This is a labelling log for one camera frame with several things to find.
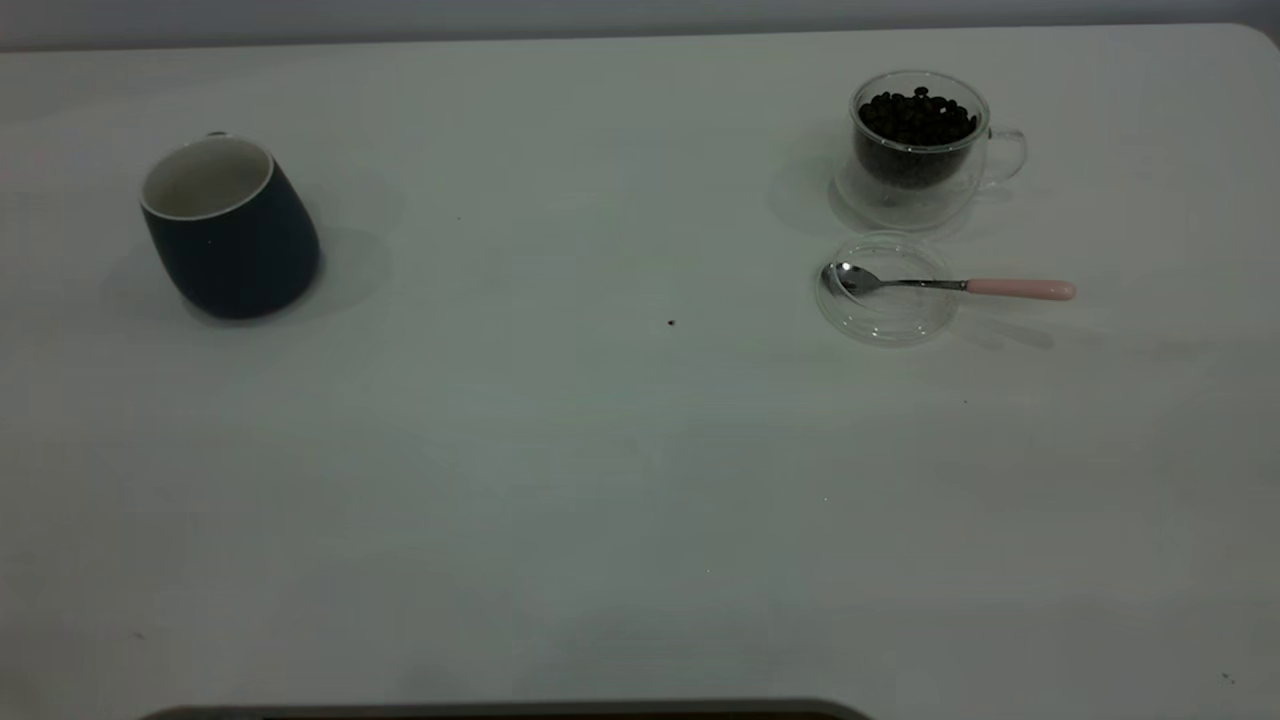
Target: mug handle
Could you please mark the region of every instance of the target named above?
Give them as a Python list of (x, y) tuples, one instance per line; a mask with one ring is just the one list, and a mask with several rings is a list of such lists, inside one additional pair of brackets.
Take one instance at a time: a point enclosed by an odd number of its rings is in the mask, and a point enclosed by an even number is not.
[(987, 170), (982, 176), (982, 187), (995, 187), (1016, 176), (1018, 170), (1023, 169), (1023, 165), (1027, 164), (1027, 136), (1018, 128), (993, 124), (987, 131), (987, 137), (993, 142), (1012, 142), (1018, 146), (1018, 155), (1012, 163), (1007, 165), (1001, 164), (1002, 167), (996, 172), (991, 172), (991, 163), (987, 163)]

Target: metal spoon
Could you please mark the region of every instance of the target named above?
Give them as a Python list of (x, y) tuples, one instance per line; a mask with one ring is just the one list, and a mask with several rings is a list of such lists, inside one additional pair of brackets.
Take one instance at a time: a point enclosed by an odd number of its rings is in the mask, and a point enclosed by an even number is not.
[(1004, 295), (1033, 300), (1070, 300), (1075, 286), (1065, 281), (1016, 281), (975, 278), (972, 281), (882, 281), (870, 270), (850, 263), (832, 263), (831, 269), (849, 295), (865, 295), (882, 287), (911, 286), (934, 290), (959, 290), (974, 295)]

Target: double-walled glass cup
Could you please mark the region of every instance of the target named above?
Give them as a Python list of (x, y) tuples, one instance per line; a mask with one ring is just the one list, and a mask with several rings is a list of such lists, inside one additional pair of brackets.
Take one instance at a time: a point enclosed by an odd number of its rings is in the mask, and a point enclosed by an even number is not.
[[(955, 100), (977, 118), (974, 129), (948, 145), (905, 145), (867, 127), (859, 109), (883, 92), (911, 96), (925, 87), (931, 96)], [(836, 188), (855, 213), (895, 229), (940, 225), (956, 215), (983, 187), (998, 184), (1027, 161), (1027, 138), (1020, 131), (991, 124), (991, 108), (966, 83), (929, 70), (897, 70), (867, 81), (849, 101), (851, 147), (838, 164)], [(988, 168), (987, 145), (1014, 145), (1012, 161)]]

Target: white table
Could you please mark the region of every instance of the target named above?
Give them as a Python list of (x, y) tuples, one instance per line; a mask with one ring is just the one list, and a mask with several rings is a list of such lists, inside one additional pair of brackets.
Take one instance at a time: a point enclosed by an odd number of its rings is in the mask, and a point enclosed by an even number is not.
[[(814, 304), (865, 77), (1032, 158), (909, 350)], [(1280, 711), (1280, 54), (1233, 26), (0, 55), (0, 717), (823, 697)], [(266, 143), (305, 302), (178, 299), (136, 187)], [(668, 322), (675, 320), (675, 325)]]

